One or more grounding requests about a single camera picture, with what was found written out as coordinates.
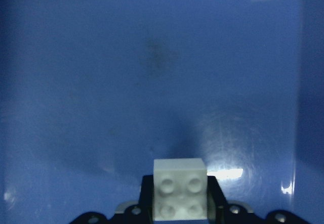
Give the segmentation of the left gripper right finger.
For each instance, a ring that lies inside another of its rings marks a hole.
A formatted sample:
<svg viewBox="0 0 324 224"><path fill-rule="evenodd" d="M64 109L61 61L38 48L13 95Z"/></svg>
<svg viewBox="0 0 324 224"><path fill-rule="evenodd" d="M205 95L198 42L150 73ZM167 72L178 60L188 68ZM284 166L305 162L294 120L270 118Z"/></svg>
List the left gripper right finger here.
<svg viewBox="0 0 324 224"><path fill-rule="evenodd" d="M207 176L209 223L253 223L253 210L241 201L227 200L216 177Z"/></svg>

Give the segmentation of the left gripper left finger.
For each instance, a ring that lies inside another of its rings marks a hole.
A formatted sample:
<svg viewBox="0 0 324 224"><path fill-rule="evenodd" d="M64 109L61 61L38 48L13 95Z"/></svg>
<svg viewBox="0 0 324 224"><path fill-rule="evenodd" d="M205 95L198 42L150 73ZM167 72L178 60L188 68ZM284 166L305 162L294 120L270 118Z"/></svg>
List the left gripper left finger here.
<svg viewBox="0 0 324 224"><path fill-rule="evenodd" d="M120 204L115 211L116 223L154 223L153 175L142 177L139 199Z"/></svg>

